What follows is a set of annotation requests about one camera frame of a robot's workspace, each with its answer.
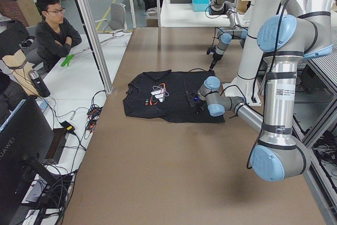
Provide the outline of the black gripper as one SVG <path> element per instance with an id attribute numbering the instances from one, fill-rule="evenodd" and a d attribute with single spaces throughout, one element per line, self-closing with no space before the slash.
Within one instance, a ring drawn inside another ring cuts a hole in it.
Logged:
<path id="1" fill-rule="evenodd" d="M 195 114 L 200 114 L 204 111 L 204 109 L 207 109 L 206 101 L 203 101 L 198 97 L 194 98 L 194 103 L 195 103 L 195 106 L 196 106 Z"/>
<path id="2" fill-rule="evenodd" d="M 212 71 L 216 65 L 217 61 L 220 61 L 222 59 L 223 55 L 222 54 L 218 54 L 217 52 L 213 53 L 213 61 L 209 67 L 209 71 Z"/>

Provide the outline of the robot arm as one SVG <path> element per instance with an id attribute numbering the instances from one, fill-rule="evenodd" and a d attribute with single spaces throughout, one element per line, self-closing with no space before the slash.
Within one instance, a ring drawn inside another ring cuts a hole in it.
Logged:
<path id="1" fill-rule="evenodd" d="M 207 55 L 212 53 L 213 61 L 209 70 L 213 70 L 216 63 L 223 57 L 231 40 L 239 40 L 241 46 L 244 46 L 247 37 L 247 28 L 244 27 L 237 13 L 236 6 L 226 0 L 212 0 L 209 6 L 210 15 L 226 15 L 230 21 L 230 30 L 224 28 L 217 28 L 215 30 L 215 37 L 218 39 L 216 46 L 211 46 L 207 49 Z"/>
<path id="2" fill-rule="evenodd" d="M 307 148 L 292 135 L 297 65 L 332 52 L 331 13 L 273 16 L 261 26 L 257 44 L 269 67 L 263 116 L 249 109 L 241 97 L 221 96 L 215 76 L 203 82 L 198 97 L 206 102 L 211 116 L 232 110 L 259 132 L 247 162 L 261 179 L 275 182 L 300 175 L 310 166 Z"/>

